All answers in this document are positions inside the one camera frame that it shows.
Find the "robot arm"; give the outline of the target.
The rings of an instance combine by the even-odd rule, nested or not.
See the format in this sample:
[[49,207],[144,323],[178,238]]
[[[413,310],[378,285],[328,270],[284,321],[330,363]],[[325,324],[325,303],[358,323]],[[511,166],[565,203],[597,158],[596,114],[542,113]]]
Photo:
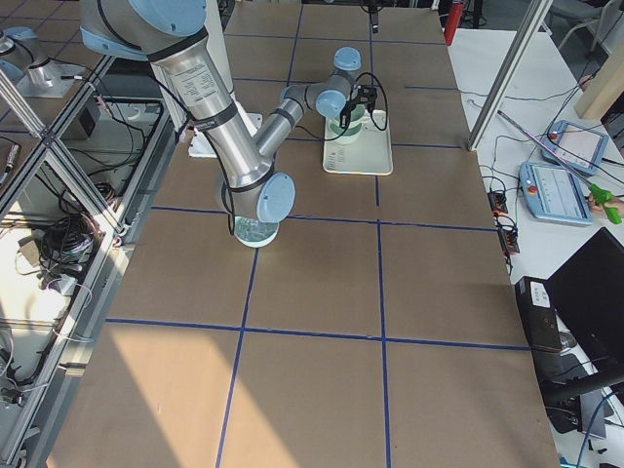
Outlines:
[[352,47],[339,48],[333,66],[325,82],[292,85],[283,90],[280,105],[253,136],[262,156],[273,156],[308,110],[326,119],[336,119],[341,129],[348,126],[350,114],[358,105],[365,105],[369,113],[374,111],[376,91],[359,84],[365,75],[359,72],[360,52]]
[[292,131],[295,103],[285,99],[251,135],[207,50],[203,1],[83,1],[84,44],[103,55],[147,60],[170,78],[191,119],[218,156],[236,215],[282,221],[293,208],[293,180],[274,154]]

